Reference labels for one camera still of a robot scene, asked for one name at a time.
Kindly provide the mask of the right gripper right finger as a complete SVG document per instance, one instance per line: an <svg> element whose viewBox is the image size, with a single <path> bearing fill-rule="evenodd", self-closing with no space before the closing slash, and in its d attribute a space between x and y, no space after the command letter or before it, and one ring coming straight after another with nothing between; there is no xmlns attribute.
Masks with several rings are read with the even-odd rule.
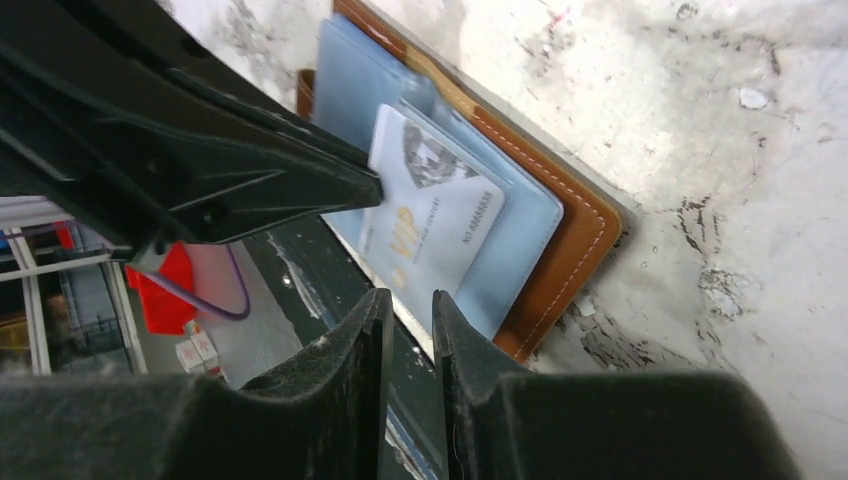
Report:
<svg viewBox="0 0 848 480"><path fill-rule="evenodd" d="M711 371L548 375L432 300L451 479L797 479L771 415Z"/></svg>

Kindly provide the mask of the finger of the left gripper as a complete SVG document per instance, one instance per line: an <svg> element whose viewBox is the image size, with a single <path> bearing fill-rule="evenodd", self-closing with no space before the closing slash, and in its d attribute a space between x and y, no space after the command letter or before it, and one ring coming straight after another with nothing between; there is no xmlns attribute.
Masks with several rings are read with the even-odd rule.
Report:
<svg viewBox="0 0 848 480"><path fill-rule="evenodd" d="M300 119L152 1L1 5L1 193L35 195L154 270L380 204L361 149Z"/></svg>

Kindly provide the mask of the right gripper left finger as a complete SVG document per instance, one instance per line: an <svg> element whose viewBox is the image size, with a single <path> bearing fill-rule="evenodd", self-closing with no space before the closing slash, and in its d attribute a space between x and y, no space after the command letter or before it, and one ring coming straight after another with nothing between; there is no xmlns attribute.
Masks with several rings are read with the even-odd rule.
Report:
<svg viewBox="0 0 848 480"><path fill-rule="evenodd" d="M1 384L5 479L376 479L392 297L233 389L208 374L57 375Z"/></svg>

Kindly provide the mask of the brown leather card holder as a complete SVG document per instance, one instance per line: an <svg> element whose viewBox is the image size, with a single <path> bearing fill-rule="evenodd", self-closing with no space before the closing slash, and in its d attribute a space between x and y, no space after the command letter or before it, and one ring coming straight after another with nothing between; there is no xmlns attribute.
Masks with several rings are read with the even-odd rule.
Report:
<svg viewBox="0 0 848 480"><path fill-rule="evenodd" d="M449 294L483 337L526 360L617 241L619 210L362 1L333 3L317 66L300 73L298 89L298 113L364 150L368 165L377 112L387 104L428 121L510 183L496 224ZM366 275L392 291L358 251L366 209L325 221ZM423 319L392 294L406 327L430 343L433 294Z"/></svg>

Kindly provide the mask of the silver VIP card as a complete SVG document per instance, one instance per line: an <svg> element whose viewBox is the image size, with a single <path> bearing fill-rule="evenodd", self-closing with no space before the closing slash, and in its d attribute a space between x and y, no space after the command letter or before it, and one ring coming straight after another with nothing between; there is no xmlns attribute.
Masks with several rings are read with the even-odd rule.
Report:
<svg viewBox="0 0 848 480"><path fill-rule="evenodd" d="M383 104L369 165L384 199L366 209L358 251L415 317L454 294L496 224L511 185L420 116Z"/></svg>

